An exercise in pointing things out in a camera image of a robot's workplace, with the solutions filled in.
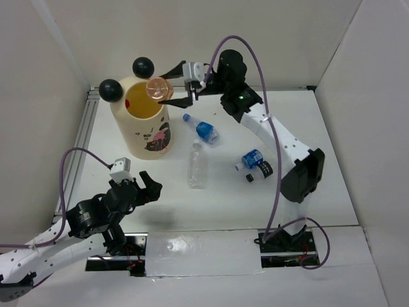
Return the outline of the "orange tinted plastic bottle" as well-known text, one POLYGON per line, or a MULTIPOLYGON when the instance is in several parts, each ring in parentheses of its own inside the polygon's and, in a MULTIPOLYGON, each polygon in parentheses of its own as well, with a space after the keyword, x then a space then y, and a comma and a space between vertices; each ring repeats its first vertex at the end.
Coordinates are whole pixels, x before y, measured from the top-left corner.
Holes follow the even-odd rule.
POLYGON ((146 92, 149 98, 161 102, 172 98, 174 90, 168 80, 154 77, 146 83, 146 92))

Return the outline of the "large clear bottle white cap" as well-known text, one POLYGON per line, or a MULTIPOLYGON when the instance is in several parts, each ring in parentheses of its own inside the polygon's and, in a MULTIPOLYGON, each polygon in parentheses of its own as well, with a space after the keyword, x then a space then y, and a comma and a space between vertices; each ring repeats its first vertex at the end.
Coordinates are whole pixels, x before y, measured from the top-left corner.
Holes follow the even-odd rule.
POLYGON ((191 189, 204 189, 207 182, 208 155, 203 143, 196 139, 189 151, 188 184, 191 189))

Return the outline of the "blue label bottle white cap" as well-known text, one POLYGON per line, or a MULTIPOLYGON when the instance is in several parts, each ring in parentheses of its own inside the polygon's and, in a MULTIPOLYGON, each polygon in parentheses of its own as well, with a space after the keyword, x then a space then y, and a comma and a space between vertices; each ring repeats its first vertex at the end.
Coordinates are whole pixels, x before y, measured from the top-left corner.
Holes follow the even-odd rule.
POLYGON ((253 149, 243 155, 235 164, 235 169, 241 171, 243 169, 253 169, 264 161, 263 154, 258 149, 253 149))

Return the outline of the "black label bottle black cap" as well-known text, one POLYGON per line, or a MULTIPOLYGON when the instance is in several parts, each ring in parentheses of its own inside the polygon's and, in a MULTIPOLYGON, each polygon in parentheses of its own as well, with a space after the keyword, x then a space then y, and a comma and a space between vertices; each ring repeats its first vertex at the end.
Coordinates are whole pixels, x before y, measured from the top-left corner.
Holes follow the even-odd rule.
POLYGON ((245 176, 245 179, 249 183, 252 183, 255 181, 264 180, 270 177, 273 173, 274 171, 271 164, 268 161, 263 161, 261 164, 252 169, 251 172, 245 176))

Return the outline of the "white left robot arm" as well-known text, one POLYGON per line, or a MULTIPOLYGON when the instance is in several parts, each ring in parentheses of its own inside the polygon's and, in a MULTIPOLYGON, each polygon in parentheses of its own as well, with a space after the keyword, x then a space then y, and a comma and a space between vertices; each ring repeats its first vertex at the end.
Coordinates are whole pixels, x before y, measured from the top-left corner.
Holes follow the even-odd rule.
POLYGON ((58 221, 41 233, 27 249, 14 248, 1 255, 1 302, 10 302, 29 291, 54 272, 79 260, 121 254, 127 238, 121 220, 136 207, 160 198, 162 184, 147 172, 140 172, 145 184, 139 187, 133 177, 119 183, 110 180, 106 193, 78 202, 58 221))

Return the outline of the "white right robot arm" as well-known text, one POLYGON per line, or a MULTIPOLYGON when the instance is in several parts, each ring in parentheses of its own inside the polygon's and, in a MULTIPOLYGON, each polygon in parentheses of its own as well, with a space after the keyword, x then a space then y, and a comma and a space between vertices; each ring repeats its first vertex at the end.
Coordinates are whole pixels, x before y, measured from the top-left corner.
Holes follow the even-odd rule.
POLYGON ((181 61, 161 77, 182 78, 187 96, 166 99, 165 104, 187 108, 201 96, 220 95, 228 115, 253 132, 276 153, 277 188, 275 199, 282 198, 286 215, 278 229, 266 229, 259 243, 278 240, 281 248, 292 251, 301 243, 307 223, 307 201, 321 180, 325 154, 300 142, 268 109, 267 95, 258 95, 246 82, 247 65, 233 49, 222 51, 217 66, 181 61))

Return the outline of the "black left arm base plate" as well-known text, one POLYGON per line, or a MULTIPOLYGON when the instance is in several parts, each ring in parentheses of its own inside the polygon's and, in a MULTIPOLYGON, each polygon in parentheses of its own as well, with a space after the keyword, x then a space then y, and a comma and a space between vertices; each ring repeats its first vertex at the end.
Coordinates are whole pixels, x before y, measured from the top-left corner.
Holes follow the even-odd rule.
POLYGON ((86 260, 86 272, 127 272, 133 277, 146 276, 147 233, 126 233, 125 246, 114 256, 106 253, 86 260))

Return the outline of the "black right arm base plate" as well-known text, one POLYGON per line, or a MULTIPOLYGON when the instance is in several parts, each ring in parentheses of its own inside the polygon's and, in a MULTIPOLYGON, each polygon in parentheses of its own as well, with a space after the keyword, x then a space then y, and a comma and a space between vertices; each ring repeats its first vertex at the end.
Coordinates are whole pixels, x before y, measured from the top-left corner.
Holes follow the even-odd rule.
POLYGON ((254 242, 259 246, 262 268, 299 267, 301 261, 304 266, 314 267, 320 264, 318 252, 310 230, 304 230, 295 239, 284 230, 262 242, 263 233, 258 233, 254 242))

